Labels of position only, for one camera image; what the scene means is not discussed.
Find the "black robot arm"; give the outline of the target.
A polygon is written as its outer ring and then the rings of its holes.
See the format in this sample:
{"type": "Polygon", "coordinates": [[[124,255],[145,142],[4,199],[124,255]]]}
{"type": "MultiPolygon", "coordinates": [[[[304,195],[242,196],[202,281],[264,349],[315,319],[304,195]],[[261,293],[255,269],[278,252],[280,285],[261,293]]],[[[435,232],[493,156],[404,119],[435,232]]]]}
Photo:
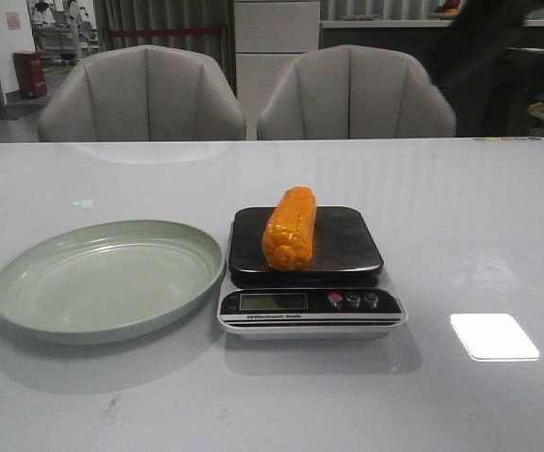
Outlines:
{"type": "Polygon", "coordinates": [[[544,1],[468,1],[426,54],[426,68],[441,89],[458,84],[499,55],[544,1]]]}

